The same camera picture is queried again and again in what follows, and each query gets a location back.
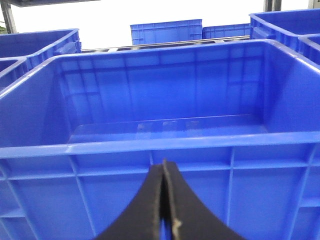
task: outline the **empty crate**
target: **empty crate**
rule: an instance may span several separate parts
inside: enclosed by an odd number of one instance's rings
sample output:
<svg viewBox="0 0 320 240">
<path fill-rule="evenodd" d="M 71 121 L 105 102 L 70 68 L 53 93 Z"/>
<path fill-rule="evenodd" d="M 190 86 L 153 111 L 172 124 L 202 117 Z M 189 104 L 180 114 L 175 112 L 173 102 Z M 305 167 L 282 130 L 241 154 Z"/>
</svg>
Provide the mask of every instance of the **empty crate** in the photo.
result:
<svg viewBox="0 0 320 240">
<path fill-rule="evenodd" d="M 252 39 L 275 39 L 299 50 L 298 37 L 320 34 L 320 9 L 250 14 Z"/>
<path fill-rule="evenodd" d="M 132 44 L 157 44 L 202 39 L 202 19 L 131 25 Z"/>
<path fill-rule="evenodd" d="M 0 94 L 0 238 L 89 240 L 166 158 L 248 240 L 317 240 L 319 92 L 273 40 L 51 58 Z"/>
<path fill-rule="evenodd" d="M 1 34 L 0 92 L 46 59 L 74 53 L 81 53 L 78 29 Z"/>
<path fill-rule="evenodd" d="M 250 35 L 250 29 L 250 23 L 223 26 L 206 26 L 202 29 L 202 39 Z"/>
</svg>

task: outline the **metal bar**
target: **metal bar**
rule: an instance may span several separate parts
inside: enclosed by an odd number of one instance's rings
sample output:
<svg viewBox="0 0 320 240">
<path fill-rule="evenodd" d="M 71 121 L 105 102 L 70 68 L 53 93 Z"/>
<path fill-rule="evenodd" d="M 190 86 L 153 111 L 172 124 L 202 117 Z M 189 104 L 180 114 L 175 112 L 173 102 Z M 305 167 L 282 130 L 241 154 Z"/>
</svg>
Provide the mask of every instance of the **metal bar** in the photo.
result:
<svg viewBox="0 0 320 240">
<path fill-rule="evenodd" d="M 263 11 L 281 11 L 281 2 L 282 0 L 264 0 Z"/>
<path fill-rule="evenodd" d="M 320 0 L 309 0 L 308 9 L 320 8 Z"/>
<path fill-rule="evenodd" d="M 281 11 L 282 0 L 274 0 L 272 5 L 272 11 Z"/>
<path fill-rule="evenodd" d="M 12 15 L 11 5 L 5 1 L 1 1 L 1 9 L 8 34 L 17 32 L 14 16 Z"/>
<path fill-rule="evenodd" d="M 42 6 L 52 4 L 65 4 L 65 3 L 79 3 L 99 0 L 1 0 L 17 7 L 31 7 L 31 6 Z"/>
<path fill-rule="evenodd" d="M 199 40 L 190 40 L 190 41 L 141 44 L 141 45 L 134 45 L 134 46 L 83 49 L 82 53 L 117 52 L 117 51 L 126 51 L 126 50 L 169 48 L 169 47 L 179 47 L 179 46 L 188 46 L 188 45 L 197 45 L 197 44 L 215 44 L 215 43 L 232 42 L 232 41 L 239 41 L 239 40 L 248 40 L 249 38 L 250 36 L 245 35 L 245 36 L 219 37 L 219 38 L 211 38 L 211 39 L 199 39 Z"/>
</svg>

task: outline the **blue plastic bin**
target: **blue plastic bin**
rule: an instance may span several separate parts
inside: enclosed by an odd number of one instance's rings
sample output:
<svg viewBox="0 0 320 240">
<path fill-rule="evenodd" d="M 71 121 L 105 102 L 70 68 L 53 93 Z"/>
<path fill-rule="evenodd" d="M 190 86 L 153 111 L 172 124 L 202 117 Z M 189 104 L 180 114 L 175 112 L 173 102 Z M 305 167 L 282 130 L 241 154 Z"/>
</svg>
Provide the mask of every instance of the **blue plastic bin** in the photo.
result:
<svg viewBox="0 0 320 240">
<path fill-rule="evenodd" d="M 275 39 L 299 50 L 298 37 L 320 34 L 320 9 L 250 14 L 252 39 Z"/>
<path fill-rule="evenodd" d="M 250 29 L 250 23 L 223 26 L 206 26 L 202 29 L 202 39 L 250 35 Z"/>
<path fill-rule="evenodd" d="M 132 44 L 157 44 L 202 39 L 202 19 L 130 25 Z"/>
<path fill-rule="evenodd" d="M 30 69 L 44 60 L 62 54 L 81 53 L 78 29 L 39 31 L 0 35 L 0 58 L 27 58 Z"/>
<path fill-rule="evenodd" d="M 78 29 L 0 35 L 0 93 L 46 59 L 81 52 Z"/>
<path fill-rule="evenodd" d="M 248 240 L 318 240 L 316 67 L 274 40 L 48 59 L 0 94 L 0 239 L 89 240 L 166 158 Z"/>
</svg>

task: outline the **crate handle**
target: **crate handle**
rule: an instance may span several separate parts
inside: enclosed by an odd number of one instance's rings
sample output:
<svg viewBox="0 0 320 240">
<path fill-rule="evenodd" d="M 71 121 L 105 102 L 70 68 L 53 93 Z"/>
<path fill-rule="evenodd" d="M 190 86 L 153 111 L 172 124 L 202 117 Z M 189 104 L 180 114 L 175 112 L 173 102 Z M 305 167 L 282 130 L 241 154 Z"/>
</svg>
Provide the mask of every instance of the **crate handle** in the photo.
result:
<svg viewBox="0 0 320 240">
<path fill-rule="evenodd" d="M 75 54 L 78 52 L 76 42 L 71 41 L 54 51 L 53 55 Z"/>
<path fill-rule="evenodd" d="M 262 27 L 256 26 L 252 29 L 253 39 L 275 39 L 276 35 L 263 29 Z"/>
</svg>

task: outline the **crate bottom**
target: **crate bottom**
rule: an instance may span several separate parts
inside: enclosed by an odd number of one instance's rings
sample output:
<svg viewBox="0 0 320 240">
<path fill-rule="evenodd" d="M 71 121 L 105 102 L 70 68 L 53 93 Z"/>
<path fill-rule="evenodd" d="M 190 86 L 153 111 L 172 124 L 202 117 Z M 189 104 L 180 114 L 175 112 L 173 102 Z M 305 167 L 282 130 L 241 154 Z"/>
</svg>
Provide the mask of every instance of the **crate bottom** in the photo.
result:
<svg viewBox="0 0 320 240">
<path fill-rule="evenodd" d="M 268 133 L 254 115 L 191 117 L 80 125 L 68 143 Z"/>
</svg>

